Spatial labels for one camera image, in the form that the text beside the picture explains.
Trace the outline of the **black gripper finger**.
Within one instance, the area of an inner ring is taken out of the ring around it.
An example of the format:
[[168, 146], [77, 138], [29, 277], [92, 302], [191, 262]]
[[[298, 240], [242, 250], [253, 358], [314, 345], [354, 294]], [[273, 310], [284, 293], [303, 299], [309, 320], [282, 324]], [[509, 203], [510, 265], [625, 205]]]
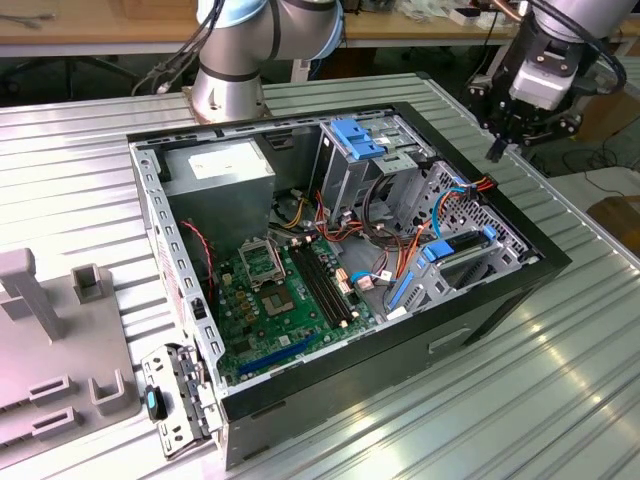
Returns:
[[546, 119], [539, 116], [511, 116], [497, 134], [497, 160], [509, 146], [529, 148], [576, 134], [583, 121], [578, 111], [568, 111]]
[[492, 82], [489, 78], [474, 78], [462, 90], [462, 101], [465, 108], [475, 117], [478, 125], [493, 137], [485, 158], [497, 163], [504, 154], [504, 133], [502, 127], [502, 109], [493, 95]]

